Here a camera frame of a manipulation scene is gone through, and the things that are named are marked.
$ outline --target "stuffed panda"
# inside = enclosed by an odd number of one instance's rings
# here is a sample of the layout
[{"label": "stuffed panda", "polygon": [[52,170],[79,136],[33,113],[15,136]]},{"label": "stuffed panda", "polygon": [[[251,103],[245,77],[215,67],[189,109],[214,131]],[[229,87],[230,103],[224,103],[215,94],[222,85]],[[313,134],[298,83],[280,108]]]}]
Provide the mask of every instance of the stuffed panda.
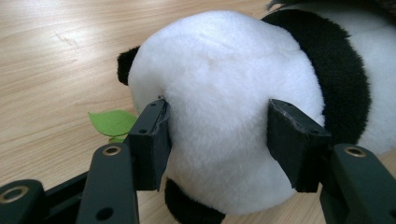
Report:
[{"label": "stuffed panda", "polygon": [[165,201],[181,223],[220,223],[294,190],[266,146],[269,99],[376,154],[396,148],[396,26],[371,3],[303,2],[261,21],[209,11],[119,57],[138,113],[171,106]]}]

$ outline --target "white plush fur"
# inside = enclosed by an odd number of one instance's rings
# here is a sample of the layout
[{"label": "white plush fur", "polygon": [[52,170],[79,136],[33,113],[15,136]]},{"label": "white plush fur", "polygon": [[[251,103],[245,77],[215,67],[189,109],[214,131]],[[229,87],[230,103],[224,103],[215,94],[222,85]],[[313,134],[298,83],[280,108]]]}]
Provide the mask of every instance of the white plush fur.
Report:
[{"label": "white plush fur", "polygon": [[[381,46],[375,40],[370,44]],[[369,51],[365,45],[361,50]],[[380,50],[365,60],[386,58]],[[375,70],[378,63],[387,69],[385,78],[389,69],[396,71],[395,63],[378,61],[368,69]],[[395,79],[371,80],[373,88],[396,86]],[[291,102],[324,123],[320,87],[298,43],[285,30],[236,12],[195,15],[151,36],[134,59],[129,85],[138,112],[159,95],[172,106],[173,148],[166,174],[194,200],[226,214],[262,210],[293,193],[265,145],[269,99]],[[390,95],[380,89],[373,90],[374,102]],[[383,111],[381,104],[390,104],[391,110]],[[369,125],[377,129],[373,132],[382,134],[379,130],[390,118],[395,127],[395,104],[384,100],[375,106]],[[374,116],[383,118],[373,121]],[[373,132],[367,131],[366,139]]]},{"label": "white plush fur", "polygon": [[349,41],[364,62],[372,107],[358,145],[382,154],[396,148],[396,25],[382,11],[364,3],[306,3],[292,6],[315,12],[348,31]]}]

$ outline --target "green leaf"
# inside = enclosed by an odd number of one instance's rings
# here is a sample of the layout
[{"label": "green leaf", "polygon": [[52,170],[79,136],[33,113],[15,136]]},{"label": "green leaf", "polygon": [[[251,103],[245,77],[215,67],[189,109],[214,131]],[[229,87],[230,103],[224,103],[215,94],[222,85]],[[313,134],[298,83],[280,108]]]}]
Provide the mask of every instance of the green leaf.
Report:
[{"label": "green leaf", "polygon": [[106,136],[127,134],[137,118],[125,110],[111,110],[103,113],[88,113],[93,127]]},{"label": "green leaf", "polygon": [[125,140],[125,137],[112,137],[108,139],[108,143],[122,143]]}]

